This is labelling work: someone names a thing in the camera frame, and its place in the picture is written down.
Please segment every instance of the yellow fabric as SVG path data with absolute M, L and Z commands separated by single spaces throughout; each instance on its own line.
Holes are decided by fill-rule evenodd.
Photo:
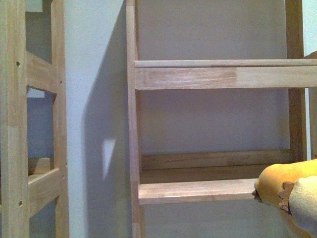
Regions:
M 287 221 L 287 224 L 293 232 L 294 237 L 317 238 L 312 229 L 308 229 L 304 226 L 304 224 L 311 222 L 311 220 L 313 222 L 317 221 L 317 214 L 316 217 L 310 218 L 310 221 L 303 220 L 303 218 L 307 219 L 307 217 L 309 218 L 312 216 L 311 212 L 308 210 L 306 212 L 307 208 L 305 206 L 307 206 L 308 200 L 306 199 L 304 201 L 303 198 L 309 197 L 311 198 L 310 202 L 317 203 L 317 187 L 315 189 L 311 189 L 310 193 L 303 194 L 305 190 L 303 187 L 312 187 L 312 185 L 310 184 L 308 186 L 304 186 L 305 180 L 300 178 L 307 178 L 311 176 L 317 176 L 317 160 L 303 161 L 285 165 L 275 164 L 269 166 L 260 174 L 259 179 L 255 183 L 255 189 L 258 191 L 261 200 L 264 203 L 279 208 L 281 199 L 279 198 L 278 193 L 283 190 L 283 183 L 285 181 L 296 182 L 293 188 L 294 193 L 292 191 L 289 202 L 291 212 L 293 206 L 294 217 L 286 214 L 284 211 L 281 211 L 281 214 Z M 299 227 L 302 227 L 311 233 L 309 234 Z
M 255 183 L 255 189 L 264 203 L 278 207 L 281 202 L 278 193 L 283 190 L 283 182 L 295 182 L 310 176 L 317 176 L 317 160 L 275 164 L 263 170 Z

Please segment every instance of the wooden plank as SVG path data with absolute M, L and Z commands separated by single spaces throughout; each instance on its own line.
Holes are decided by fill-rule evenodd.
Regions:
M 54 161 L 50 158 L 29 158 L 29 175 L 42 175 L 54 168 Z
M 67 129 L 65 91 L 65 36 L 64 0 L 51 3 L 52 65 L 57 69 L 57 95 L 53 102 L 54 166 L 59 168 L 62 180 L 60 194 L 55 200 L 56 238 L 69 237 Z
M 304 56 L 302 0 L 286 0 L 287 58 Z M 307 159 L 305 90 L 289 89 L 290 148 L 296 161 Z
M 317 66 L 315 59 L 136 60 L 136 68 Z
M 287 58 L 304 56 L 302 0 L 285 0 Z
M 57 93 L 56 68 L 29 52 L 26 52 L 26 77 L 29 87 Z
M 293 163 L 291 150 L 143 155 L 143 170 Z
M 53 169 L 44 175 L 33 176 L 33 179 L 29 181 L 30 217 L 59 196 L 61 180 L 62 174 L 59 169 Z
M 295 161 L 307 160 L 306 98 L 305 89 L 289 89 L 290 148 Z
M 317 67 L 137 68 L 137 90 L 304 88 L 317 86 Z
M 144 170 L 141 183 L 191 182 L 228 179 L 254 179 L 270 164 L 184 169 Z
M 256 179 L 141 184 L 141 205 L 253 199 Z
M 132 209 L 132 238 L 144 237 L 142 224 L 142 208 L 139 205 L 138 188 L 140 184 L 140 161 L 139 148 L 140 138 L 138 131 L 140 97 L 135 91 L 135 65 L 138 60 L 137 36 L 136 36 L 136 1 L 128 0 L 127 14 L 127 70 L 128 70 L 128 106 L 129 106 L 129 148 L 130 148 L 130 182 L 131 182 L 131 209 Z
M 29 236 L 25 1 L 0 1 L 2 237 Z

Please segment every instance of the wooden block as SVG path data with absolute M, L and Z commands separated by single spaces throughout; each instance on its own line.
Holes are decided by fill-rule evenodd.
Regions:
M 42 175 L 54 168 L 54 161 L 50 158 L 29 158 L 29 174 Z

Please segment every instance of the wooden board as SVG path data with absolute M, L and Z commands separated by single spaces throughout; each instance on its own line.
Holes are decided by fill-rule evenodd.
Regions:
M 42 210 L 60 194 L 62 175 L 59 169 L 51 170 L 44 175 L 30 176 L 29 181 L 29 216 Z
M 29 237 L 25 1 L 0 1 L 2 237 Z
M 317 86 L 317 66 L 137 68 L 137 90 L 304 88 Z
M 143 155 L 143 170 L 293 163 L 291 150 Z
M 141 161 L 140 151 L 140 124 L 139 97 L 135 91 L 135 65 L 138 60 L 137 48 L 137 1 L 127 0 L 127 70 L 128 70 L 128 106 L 129 106 L 129 150 L 130 150 L 130 183 L 131 183 L 131 209 L 132 209 L 132 237 L 143 238 L 143 210 L 138 202 L 138 188 L 140 184 L 139 171 Z
M 253 199 L 256 179 L 141 184 L 141 205 Z
M 55 200 L 56 238 L 69 237 L 68 214 L 68 173 L 67 173 L 67 128 L 66 128 L 66 89 L 65 89 L 65 35 L 64 0 L 51 3 L 52 22 L 52 65 L 57 70 L 55 81 L 58 84 L 53 102 L 54 167 L 59 169 L 60 193 Z
M 317 66 L 316 59 L 136 60 L 136 68 Z
M 203 168 L 144 170 L 140 174 L 141 183 L 190 182 L 228 179 L 254 179 L 269 164 L 219 166 Z
M 56 67 L 29 52 L 26 52 L 26 78 L 31 88 L 57 93 Z

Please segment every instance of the white wall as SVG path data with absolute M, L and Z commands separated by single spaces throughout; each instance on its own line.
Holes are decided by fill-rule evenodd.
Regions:
M 122 0 L 65 2 L 69 210 L 72 238 L 131 237 L 124 4 Z M 168 53 L 173 56 L 177 49 L 169 49 L 171 51 Z M 285 51 L 283 48 L 278 51 L 278 57 L 282 58 Z M 232 139 L 234 130 L 238 130 L 241 135 L 239 137 L 234 133 L 236 138 L 233 139 L 241 140 L 239 145 L 242 149 L 286 147 L 287 93 L 284 90 L 270 90 L 267 95 L 265 92 L 214 92 L 218 95 L 217 112 L 223 113 L 222 118 L 218 118 L 216 122 L 224 130 L 222 119 L 225 118 L 229 128 L 224 130 L 223 135 L 216 131 L 223 143 L 213 144 L 212 149 L 236 149 L 236 143 L 227 143 L 225 136 L 229 134 Z M 155 132 L 152 137 L 150 123 L 144 124 L 145 129 L 148 128 L 145 131 L 148 140 L 144 140 L 143 145 L 148 152 L 208 149 L 207 145 L 197 143 L 206 139 L 205 135 L 203 138 L 194 136 L 194 145 L 184 147 L 184 144 L 171 135 L 166 136 L 159 132 L 160 125 L 166 119 L 172 120 L 169 126 L 173 129 L 181 130 L 181 125 L 175 126 L 177 117 L 180 116 L 177 113 L 190 116 L 186 114 L 186 103 L 197 96 L 196 92 L 190 93 L 186 99 L 182 99 L 184 92 L 177 92 L 173 96 L 168 95 L 170 92 L 151 94 L 145 93 L 144 97 L 153 99 L 152 102 L 143 101 L 143 107 L 148 108 L 145 118 L 149 122 L 155 122 L 155 126 L 150 128 Z M 211 92 L 198 96 L 203 103 L 197 110 L 204 119 L 195 119 L 198 128 L 203 127 L 204 123 L 209 124 L 205 121 L 209 116 L 213 120 L 217 117 L 217 114 L 212 113 L 215 106 L 208 110 L 208 103 L 204 98 L 211 100 L 215 96 Z M 170 106 L 169 101 L 174 102 L 175 107 L 181 106 L 176 114 L 167 109 Z M 196 107 L 196 103 L 193 102 L 190 108 Z M 232 111 L 224 110 L 225 107 L 230 107 Z M 241 108 L 245 108 L 246 113 L 237 117 Z M 263 130 L 259 131 L 263 118 L 270 121 L 263 124 Z M 236 124 L 237 120 L 246 130 L 241 130 Z M 263 136 L 262 141 L 257 140 L 258 134 Z M 169 143 L 162 145 L 161 142 L 166 138 L 176 143 L 176 147 L 169 147 Z M 283 221 L 276 216 L 276 211 L 252 200 L 147 206 L 145 212 L 148 238 L 287 237 Z

